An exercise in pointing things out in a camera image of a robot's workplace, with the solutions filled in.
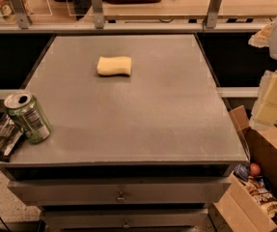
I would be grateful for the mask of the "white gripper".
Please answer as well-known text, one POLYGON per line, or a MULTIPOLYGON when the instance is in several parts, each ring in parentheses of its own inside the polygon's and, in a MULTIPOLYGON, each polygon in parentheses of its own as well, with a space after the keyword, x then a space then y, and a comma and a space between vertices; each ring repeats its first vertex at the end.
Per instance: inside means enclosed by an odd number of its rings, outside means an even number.
MULTIPOLYGON (((248 43, 254 47, 269 47, 273 23, 268 23, 253 35, 248 43)), ((251 111, 249 125, 253 130, 264 131, 277 122, 277 70, 266 71, 261 80, 260 92, 263 100, 256 100, 251 111)))

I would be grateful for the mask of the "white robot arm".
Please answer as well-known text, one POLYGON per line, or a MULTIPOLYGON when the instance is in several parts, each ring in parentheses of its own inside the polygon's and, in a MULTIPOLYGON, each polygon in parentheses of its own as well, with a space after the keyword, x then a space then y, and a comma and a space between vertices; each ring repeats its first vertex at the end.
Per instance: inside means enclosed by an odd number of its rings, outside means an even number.
MULTIPOLYGON (((248 43, 255 47, 268 47, 269 55, 277 60, 277 17, 248 43)), ((265 71, 258 90, 258 98, 251 112, 250 127, 256 131, 266 130, 277 122, 277 70, 265 71)))

